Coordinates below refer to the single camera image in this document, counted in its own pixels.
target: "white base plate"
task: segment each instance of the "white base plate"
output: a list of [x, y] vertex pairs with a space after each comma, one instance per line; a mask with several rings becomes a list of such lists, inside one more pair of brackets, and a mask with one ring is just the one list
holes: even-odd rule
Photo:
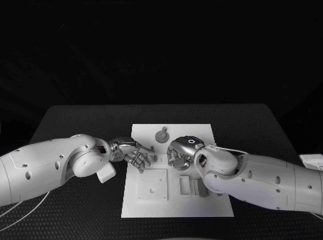
[[[163, 127], [167, 128], [169, 141], [159, 143], [156, 133]], [[195, 166], [192, 165], [187, 170], [179, 171], [167, 164], [167, 147], [172, 141], [183, 136], [197, 137], [205, 144], [215, 143], [210, 124], [133, 125], [131, 137], [147, 148], [154, 146], [157, 161], [151, 162], [151, 166], [146, 168], [143, 174], [130, 164], [127, 165], [123, 218], [234, 217], [228, 194], [223, 193], [219, 196], [209, 191], [208, 197], [195, 195], [192, 180], [200, 178]], [[180, 195], [180, 176], [189, 177], [189, 196]]]

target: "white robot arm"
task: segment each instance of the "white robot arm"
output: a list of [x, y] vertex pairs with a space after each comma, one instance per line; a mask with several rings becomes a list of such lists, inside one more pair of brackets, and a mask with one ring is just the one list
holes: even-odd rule
[[115, 176], [110, 162], [124, 159], [143, 173], [153, 155], [131, 137], [107, 142], [78, 134], [30, 144], [0, 157], [0, 207], [48, 193], [74, 176], [97, 173], [104, 183]]
[[323, 215], [323, 171], [268, 156], [236, 156], [215, 144], [205, 146], [193, 136], [172, 142], [167, 156], [177, 170], [186, 170], [193, 163], [212, 192], [226, 193], [267, 209]]

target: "dark wall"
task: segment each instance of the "dark wall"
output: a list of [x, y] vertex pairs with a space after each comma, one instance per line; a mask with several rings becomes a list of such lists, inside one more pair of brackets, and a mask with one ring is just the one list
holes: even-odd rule
[[4, 3], [0, 120], [7, 148], [29, 140], [48, 108], [65, 104], [265, 103], [296, 136], [290, 139], [303, 140], [310, 125], [294, 131], [296, 118], [306, 119], [310, 103], [321, 105], [319, 3]]

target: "black table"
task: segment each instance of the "black table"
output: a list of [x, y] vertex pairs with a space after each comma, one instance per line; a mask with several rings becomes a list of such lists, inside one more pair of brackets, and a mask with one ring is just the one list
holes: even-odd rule
[[[30, 143], [88, 134], [110, 141], [131, 135], [133, 124], [210, 124], [218, 146], [301, 160], [264, 104], [61, 105], [48, 110]], [[235, 217], [121, 218], [127, 163], [104, 184], [97, 175], [74, 177], [0, 239], [323, 239], [323, 221], [310, 213], [277, 211], [231, 197]], [[0, 219], [0, 229], [37, 205], [26, 201]]]

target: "white platform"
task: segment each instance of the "white platform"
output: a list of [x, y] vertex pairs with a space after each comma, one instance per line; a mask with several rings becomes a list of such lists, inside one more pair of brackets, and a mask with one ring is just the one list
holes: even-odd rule
[[[167, 128], [169, 141], [159, 143], [156, 133]], [[209, 191], [208, 197], [195, 195], [193, 180], [200, 178], [192, 165], [185, 171], [169, 166], [167, 147], [183, 136], [195, 136], [213, 143], [210, 124], [134, 124], [131, 137], [147, 148], [154, 146], [157, 161], [143, 174], [128, 164], [123, 199], [123, 218], [234, 217], [228, 194]], [[180, 194], [180, 176], [189, 177], [190, 195]]]

